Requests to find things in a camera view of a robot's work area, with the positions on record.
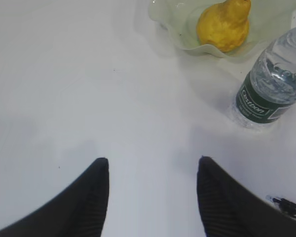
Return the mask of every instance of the yellow pear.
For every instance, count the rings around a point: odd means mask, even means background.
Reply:
[[[212,44],[222,52],[239,47],[249,33],[251,0],[227,0],[207,8],[196,32],[201,44]]]

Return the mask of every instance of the green label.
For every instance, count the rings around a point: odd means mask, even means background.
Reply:
[[[238,91],[236,105],[249,120],[270,123],[276,121],[292,104],[276,104],[259,96],[252,87],[249,73]]]

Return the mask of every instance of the clear wavy bowl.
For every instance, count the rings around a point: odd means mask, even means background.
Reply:
[[[291,28],[296,0],[251,0],[250,32],[236,50],[223,53],[210,44],[201,45],[196,24],[201,13],[222,0],[152,0],[148,13],[153,21],[168,29],[173,44],[193,54],[210,53],[217,57],[244,57],[257,50],[259,43],[271,42]]]

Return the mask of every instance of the water bottle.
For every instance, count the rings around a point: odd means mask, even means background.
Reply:
[[[260,55],[232,105],[233,119],[260,130],[296,102],[296,28],[276,39]]]

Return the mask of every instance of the white table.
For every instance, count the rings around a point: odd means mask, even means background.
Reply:
[[[261,199],[296,202],[296,106],[272,132],[239,128],[225,112],[256,56],[176,50],[147,5],[0,0],[0,229],[97,157],[111,174],[103,237],[205,237],[201,155]]]

